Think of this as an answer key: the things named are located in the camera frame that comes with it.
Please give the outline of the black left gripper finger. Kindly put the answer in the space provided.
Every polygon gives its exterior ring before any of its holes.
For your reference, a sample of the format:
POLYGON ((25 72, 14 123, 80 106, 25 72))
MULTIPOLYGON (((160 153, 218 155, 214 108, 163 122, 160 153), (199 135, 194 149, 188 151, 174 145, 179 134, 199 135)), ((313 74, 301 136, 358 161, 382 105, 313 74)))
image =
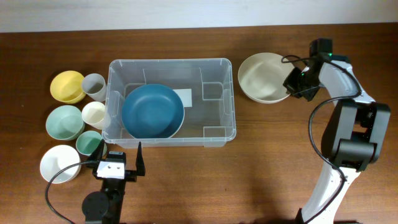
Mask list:
POLYGON ((137 156, 136 156, 136 175, 137 176, 145 176, 146 168, 144 164, 144 159, 142 156, 142 144, 139 142, 137 147, 137 156))
POLYGON ((86 167, 87 168, 94 169, 95 167, 98 166, 99 162, 102 160, 103 151, 104 151, 104 145, 105 145, 105 142, 102 139, 99 142, 99 144, 96 147, 96 149, 94 150, 94 152, 92 152, 91 155, 86 160, 86 167))

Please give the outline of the light green bowl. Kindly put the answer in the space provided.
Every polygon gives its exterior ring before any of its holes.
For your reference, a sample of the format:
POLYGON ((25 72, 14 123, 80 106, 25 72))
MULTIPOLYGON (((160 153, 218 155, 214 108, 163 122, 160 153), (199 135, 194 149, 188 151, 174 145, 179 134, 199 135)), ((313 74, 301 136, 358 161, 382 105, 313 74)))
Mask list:
POLYGON ((81 111, 71 105, 59 106, 48 116, 45 128, 49 136, 61 141, 76 139, 85 129, 81 111))

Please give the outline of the blue plate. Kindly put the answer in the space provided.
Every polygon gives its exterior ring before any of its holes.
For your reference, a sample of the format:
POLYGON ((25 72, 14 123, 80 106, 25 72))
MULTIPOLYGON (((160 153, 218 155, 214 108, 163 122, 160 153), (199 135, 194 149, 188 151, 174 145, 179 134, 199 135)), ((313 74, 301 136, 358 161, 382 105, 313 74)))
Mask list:
POLYGON ((179 127, 183 103, 171 88, 160 84, 143 85, 125 99, 121 119, 136 139, 168 138, 179 127))

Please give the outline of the yellow bowl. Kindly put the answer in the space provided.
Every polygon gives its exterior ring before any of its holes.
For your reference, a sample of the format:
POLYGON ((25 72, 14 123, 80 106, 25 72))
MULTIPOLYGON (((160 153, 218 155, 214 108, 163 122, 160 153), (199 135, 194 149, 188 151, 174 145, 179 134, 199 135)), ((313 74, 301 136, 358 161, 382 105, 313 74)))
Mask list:
POLYGON ((86 96, 81 84, 84 76, 77 71, 68 70, 59 73, 50 84, 51 96, 66 104, 80 102, 86 96))

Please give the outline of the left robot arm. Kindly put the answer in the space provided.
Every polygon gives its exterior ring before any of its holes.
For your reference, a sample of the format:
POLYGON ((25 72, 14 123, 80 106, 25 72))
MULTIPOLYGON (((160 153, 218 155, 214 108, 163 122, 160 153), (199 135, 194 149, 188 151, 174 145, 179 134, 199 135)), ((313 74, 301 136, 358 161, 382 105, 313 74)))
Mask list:
POLYGON ((85 223, 119 223, 125 188, 128 182, 136 182, 137 177, 146 174, 139 146, 136 157, 136 170, 126 169, 126 154, 109 151, 103 158, 105 141, 102 139, 87 159, 87 168, 92 170, 95 179, 102 181, 99 191, 88 194, 81 209, 85 223))

